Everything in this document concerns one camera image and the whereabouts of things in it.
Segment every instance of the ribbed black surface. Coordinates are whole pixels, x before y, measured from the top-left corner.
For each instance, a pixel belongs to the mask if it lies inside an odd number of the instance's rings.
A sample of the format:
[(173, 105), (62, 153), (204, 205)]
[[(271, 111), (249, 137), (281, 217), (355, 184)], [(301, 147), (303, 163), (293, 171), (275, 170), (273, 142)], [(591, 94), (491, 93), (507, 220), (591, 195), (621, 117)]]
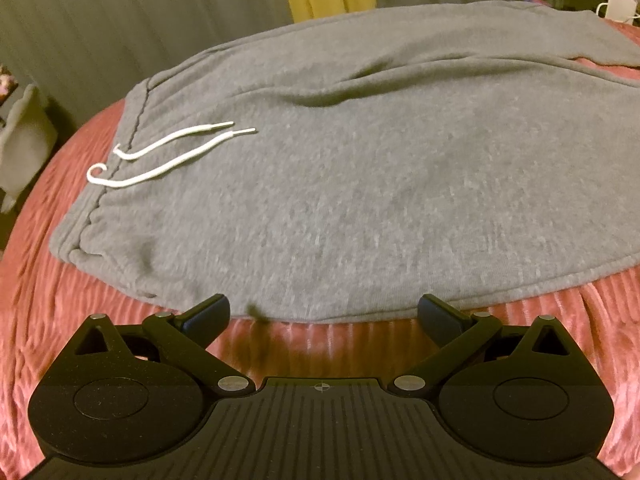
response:
[(610, 480), (616, 476), (591, 458), (555, 468), (492, 462), (452, 439), (426, 402), (392, 396), (375, 380), (273, 378), (255, 395), (220, 401), (190, 441), (151, 462), (91, 468), (54, 459), (28, 478)]

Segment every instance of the silver rivet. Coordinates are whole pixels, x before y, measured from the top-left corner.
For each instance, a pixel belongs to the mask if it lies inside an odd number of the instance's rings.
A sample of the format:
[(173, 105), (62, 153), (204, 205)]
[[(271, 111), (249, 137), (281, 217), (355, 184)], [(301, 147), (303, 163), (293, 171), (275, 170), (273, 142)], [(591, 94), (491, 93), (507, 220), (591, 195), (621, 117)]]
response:
[(238, 375), (229, 375), (227, 377), (223, 377), (218, 381), (218, 386), (221, 390), (225, 390), (226, 392), (237, 392), (239, 390), (244, 390), (249, 385), (249, 381), (247, 381), (244, 377), (240, 377)]
[(423, 378), (415, 375), (401, 375), (396, 378), (394, 384), (401, 390), (406, 390), (408, 392), (420, 390), (426, 385)]

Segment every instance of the pink bedspread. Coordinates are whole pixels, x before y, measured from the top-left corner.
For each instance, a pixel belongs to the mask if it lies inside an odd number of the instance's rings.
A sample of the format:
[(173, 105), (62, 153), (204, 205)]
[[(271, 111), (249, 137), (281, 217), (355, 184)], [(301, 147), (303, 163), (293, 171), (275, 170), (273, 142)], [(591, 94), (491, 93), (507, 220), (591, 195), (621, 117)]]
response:
[[(640, 44), (637, 29), (616, 27)], [(640, 79), (640, 70), (606, 70)], [(47, 249), (51, 232), (85, 185), (86, 168), (104, 160), (122, 109), (118, 102), (97, 114), (55, 156), (0, 262), (0, 479), (17, 480), (43, 458), (29, 427), (28, 400), (86, 316), (105, 312), (115, 324), (133, 324), (158, 310), (53, 259)], [(489, 308), (506, 324), (529, 325), (539, 314), (553, 314), (566, 326), (614, 399), (615, 420), (599, 458), (619, 475), (640, 462), (639, 273), (636, 267)], [(329, 325), (233, 320), (209, 348), (257, 384), (268, 375), (379, 376), (387, 382), (434, 350), (416, 320)]]

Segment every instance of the triangular cutout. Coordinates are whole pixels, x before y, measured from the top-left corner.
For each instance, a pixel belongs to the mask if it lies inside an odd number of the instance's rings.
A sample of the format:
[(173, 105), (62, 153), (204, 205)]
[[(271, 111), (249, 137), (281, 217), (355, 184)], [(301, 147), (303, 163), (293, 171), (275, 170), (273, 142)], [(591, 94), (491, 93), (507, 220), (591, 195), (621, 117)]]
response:
[(533, 345), (533, 351), (540, 354), (569, 355), (553, 327), (545, 326)]
[(76, 355), (97, 354), (100, 352), (108, 352), (107, 343), (98, 327), (92, 326), (86, 333), (82, 342), (76, 349)]

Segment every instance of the white drawstring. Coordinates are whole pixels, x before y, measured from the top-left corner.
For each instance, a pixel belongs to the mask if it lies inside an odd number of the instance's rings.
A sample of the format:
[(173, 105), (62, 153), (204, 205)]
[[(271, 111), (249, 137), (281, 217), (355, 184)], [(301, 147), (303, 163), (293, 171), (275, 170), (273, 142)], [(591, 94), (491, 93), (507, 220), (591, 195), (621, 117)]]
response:
[[(213, 126), (213, 125), (212, 124), (206, 124), (206, 125), (203, 125), (203, 126)], [(194, 130), (194, 128), (202, 128), (202, 126), (193, 126), (192, 128), (185, 128), (185, 130), (189, 130), (190, 129), (191, 130), (190, 133), (193, 133), (193, 132), (197, 131), (197, 130)], [(180, 130), (181, 135), (177, 136), (177, 137), (188, 135), (188, 134), (186, 134), (184, 132), (185, 130)], [(169, 134), (164, 139), (159, 140), (158, 142), (155, 142), (155, 143), (151, 144), (150, 146), (147, 146), (144, 150), (140, 150), (140, 152), (129, 153), (129, 156), (133, 155), (134, 158), (139, 158), (140, 156), (144, 155), (145, 153), (150, 152), (151, 150), (157, 148), (158, 146), (161, 146), (162, 144), (165, 144), (166, 142), (169, 142), (169, 140), (177, 139), (176, 134), (178, 134), (178, 133), (179, 132), (175, 132), (174, 134)], [(98, 168), (100, 170), (107, 171), (107, 166), (105, 164), (101, 163), (101, 162), (98, 162), (97, 164), (92, 165), (92, 167), (90, 167), (87, 170), (86, 179), (89, 182), (91, 182), (92, 184), (98, 184), (100, 186), (106, 186), (106, 187), (119, 188), (119, 187), (133, 186), (134, 184), (139, 184), (140, 182), (144, 182), (145, 180), (149, 180), (150, 178), (153, 178), (153, 177), (156, 177), (156, 176), (160, 176), (160, 175), (166, 173), (167, 171), (175, 168), (176, 166), (179, 166), (180, 164), (186, 162), (187, 160), (195, 158), (196, 156), (199, 156), (199, 155), (209, 151), (211, 148), (213, 148), (217, 144), (220, 144), (220, 142), (224, 142), (225, 140), (229, 140), (229, 139), (231, 139), (231, 138), (233, 138), (235, 136), (247, 135), (247, 134), (255, 134), (255, 133), (257, 133), (257, 130), (255, 128), (248, 128), (246, 130), (238, 130), (236, 132), (234, 132), (234, 131), (224, 132), (223, 134), (219, 134), (218, 136), (215, 136), (213, 139), (211, 139), (209, 142), (206, 142), (205, 144), (203, 144), (199, 148), (195, 148), (194, 150), (191, 150), (190, 152), (183, 153), (182, 155), (175, 157), (173, 160), (170, 160), (169, 162), (163, 164), (162, 166), (159, 166), (158, 168), (155, 168), (154, 170), (147, 171), (146, 173), (140, 174), (138, 176), (133, 176), (133, 177), (128, 178), (126, 180), (107, 180), (105, 178), (98, 178), (96, 176), (93, 176), (92, 175), (93, 171), (98, 169)]]
[(199, 126), (190, 126), (189, 128), (183, 128), (181, 130), (178, 130), (177, 132), (169, 134), (160, 140), (156, 140), (156, 142), (154, 142), (153, 144), (150, 144), (146, 148), (143, 148), (142, 150), (139, 150), (138, 152), (135, 152), (135, 153), (124, 153), (120, 150), (120, 145), (116, 144), (116, 147), (113, 149), (113, 153), (124, 160), (136, 160), (137, 158), (140, 158), (141, 156), (146, 155), (147, 153), (158, 148), (159, 146), (162, 146), (163, 144), (171, 142), (172, 140), (179, 139), (180, 137), (184, 137), (191, 134), (197, 134), (199, 132), (206, 132), (209, 130), (217, 130), (219, 128), (226, 128), (228, 126), (233, 126), (233, 125), (234, 125), (233, 121), (227, 121), (226, 123), (200, 124)]

